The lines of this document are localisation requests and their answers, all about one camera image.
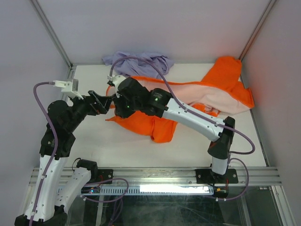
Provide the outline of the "orange jacket with pink lining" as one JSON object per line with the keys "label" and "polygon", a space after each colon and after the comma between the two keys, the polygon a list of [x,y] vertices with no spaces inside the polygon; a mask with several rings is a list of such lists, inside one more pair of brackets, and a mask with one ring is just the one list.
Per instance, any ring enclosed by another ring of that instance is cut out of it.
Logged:
{"label": "orange jacket with pink lining", "polygon": [[[234,115],[254,107],[251,90],[239,81],[241,70],[240,60],[232,56],[222,56],[202,80],[182,83],[170,81],[168,85],[177,98],[197,110],[215,117],[221,113]],[[148,90],[167,90],[162,78],[132,77]],[[125,119],[115,115],[108,120],[136,134],[149,136],[155,143],[170,142],[177,126],[175,121],[147,116],[141,112]]]}

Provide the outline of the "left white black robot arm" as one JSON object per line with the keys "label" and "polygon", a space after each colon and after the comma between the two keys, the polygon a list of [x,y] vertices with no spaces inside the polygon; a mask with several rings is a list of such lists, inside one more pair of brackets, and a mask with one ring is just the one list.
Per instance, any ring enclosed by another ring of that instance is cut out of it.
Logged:
{"label": "left white black robot arm", "polygon": [[96,162],[80,160],[66,187],[58,191],[61,173],[75,142],[73,133],[86,116],[106,114],[112,99],[90,90],[82,99],[72,99],[72,106],[56,100],[43,111],[48,123],[39,151],[37,185],[27,210],[16,217],[16,226],[65,225],[68,211],[81,188],[87,182],[95,182],[99,176]]}

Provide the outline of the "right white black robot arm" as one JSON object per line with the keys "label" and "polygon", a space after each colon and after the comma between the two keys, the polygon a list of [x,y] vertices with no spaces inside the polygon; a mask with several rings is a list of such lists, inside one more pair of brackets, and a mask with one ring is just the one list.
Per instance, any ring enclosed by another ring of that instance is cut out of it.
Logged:
{"label": "right white black robot arm", "polygon": [[117,116],[129,118],[141,112],[147,116],[173,120],[199,132],[211,141],[207,150],[212,157],[211,179],[222,182],[227,177],[230,146],[234,137],[233,118],[223,120],[207,115],[163,89],[147,90],[131,77],[117,75],[110,79],[109,84],[115,88],[113,102]]}

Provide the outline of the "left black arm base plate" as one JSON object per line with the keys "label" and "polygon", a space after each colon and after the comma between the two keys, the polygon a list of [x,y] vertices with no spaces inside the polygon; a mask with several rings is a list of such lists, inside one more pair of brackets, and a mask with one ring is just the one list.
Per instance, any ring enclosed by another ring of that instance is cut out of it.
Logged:
{"label": "left black arm base plate", "polygon": [[113,178],[113,169],[98,169],[96,182],[100,185],[102,181],[105,181],[104,184],[112,184],[112,181],[109,179]]}

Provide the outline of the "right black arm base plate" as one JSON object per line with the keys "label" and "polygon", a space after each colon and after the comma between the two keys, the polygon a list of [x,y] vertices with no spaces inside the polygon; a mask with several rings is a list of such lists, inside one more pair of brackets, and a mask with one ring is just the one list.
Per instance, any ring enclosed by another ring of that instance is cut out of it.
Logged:
{"label": "right black arm base plate", "polygon": [[196,169],[197,184],[237,184],[238,176],[235,169],[227,169],[224,175],[213,173],[211,169]]}

